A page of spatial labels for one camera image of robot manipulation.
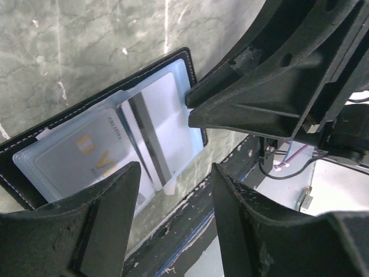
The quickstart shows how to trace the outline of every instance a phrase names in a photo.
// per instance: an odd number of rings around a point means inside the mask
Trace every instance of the marble countertop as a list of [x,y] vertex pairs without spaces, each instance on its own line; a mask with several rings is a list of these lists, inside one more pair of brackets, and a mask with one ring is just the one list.
[[[183,46],[200,79],[264,1],[0,0],[0,143]],[[175,195],[159,194],[136,217],[129,251],[244,137],[210,130]],[[0,212],[19,209],[0,188]]]

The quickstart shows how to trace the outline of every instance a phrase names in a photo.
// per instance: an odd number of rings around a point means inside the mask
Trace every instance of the gray marble surface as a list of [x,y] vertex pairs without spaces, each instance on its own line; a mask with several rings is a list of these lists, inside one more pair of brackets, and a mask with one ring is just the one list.
[[[0,0],[0,143],[187,46],[198,78],[244,34],[265,0]],[[210,143],[136,217],[129,250],[244,138]],[[19,210],[0,190],[0,212]]]

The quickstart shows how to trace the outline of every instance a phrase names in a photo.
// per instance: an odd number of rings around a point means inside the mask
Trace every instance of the screw hole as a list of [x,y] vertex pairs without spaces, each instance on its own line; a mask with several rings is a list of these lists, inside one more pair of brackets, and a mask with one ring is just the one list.
[[327,0],[325,4],[325,11],[330,12],[333,10],[338,4],[338,0]]
[[292,61],[292,54],[291,53],[287,53],[283,56],[283,58],[281,59],[281,67],[285,68],[286,66],[289,66],[291,64]]

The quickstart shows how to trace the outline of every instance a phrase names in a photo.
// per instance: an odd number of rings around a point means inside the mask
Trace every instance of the wallet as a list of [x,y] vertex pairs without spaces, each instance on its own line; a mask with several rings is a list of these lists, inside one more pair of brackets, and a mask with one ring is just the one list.
[[196,77],[182,48],[0,145],[0,184],[24,208],[71,196],[135,161],[135,215],[202,151],[185,96]]

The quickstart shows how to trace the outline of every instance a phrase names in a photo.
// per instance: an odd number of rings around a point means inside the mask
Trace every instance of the black leather edge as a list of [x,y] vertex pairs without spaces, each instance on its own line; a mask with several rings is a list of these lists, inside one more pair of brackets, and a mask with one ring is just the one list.
[[[102,101],[110,95],[119,90],[127,90],[142,80],[146,79],[154,72],[171,64],[173,61],[183,59],[186,64],[186,69],[190,79],[191,87],[197,82],[195,71],[191,59],[190,50],[187,47],[181,48],[170,55],[154,62],[147,68],[138,71],[137,73],[125,78],[114,85],[102,90],[101,92],[87,98],[84,101],[74,105],[62,113],[44,121],[35,127],[19,134],[16,137],[6,141],[0,145],[0,184],[1,186],[20,203],[25,209],[35,209],[47,204],[44,197],[37,191],[37,189],[30,183],[30,181],[23,175],[18,167],[13,163],[13,155],[21,149],[36,142],[36,136],[45,128],[52,129],[76,115],[87,110],[94,104]],[[208,142],[206,132],[202,130],[204,145]]]

